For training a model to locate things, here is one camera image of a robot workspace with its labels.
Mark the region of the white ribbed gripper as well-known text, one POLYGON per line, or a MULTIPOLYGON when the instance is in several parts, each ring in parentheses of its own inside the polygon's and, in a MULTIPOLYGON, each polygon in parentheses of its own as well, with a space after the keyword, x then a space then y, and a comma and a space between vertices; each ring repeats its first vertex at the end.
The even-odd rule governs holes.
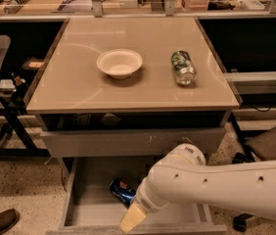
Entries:
POLYGON ((159 212, 167 205, 168 201, 162 199, 147 180, 143 179, 137 188, 133 204, 118 227, 123 233, 129 233, 146 218, 147 212, 159 212))

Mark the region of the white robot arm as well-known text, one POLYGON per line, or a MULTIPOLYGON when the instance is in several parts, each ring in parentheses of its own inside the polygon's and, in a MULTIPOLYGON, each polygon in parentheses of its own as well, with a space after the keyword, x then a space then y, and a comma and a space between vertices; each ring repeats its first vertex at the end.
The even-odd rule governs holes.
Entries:
POLYGON ((128 233, 171 203, 208 204, 276 220, 276 160, 207 165, 192 144, 180 144, 142 180, 119 224, 128 233))

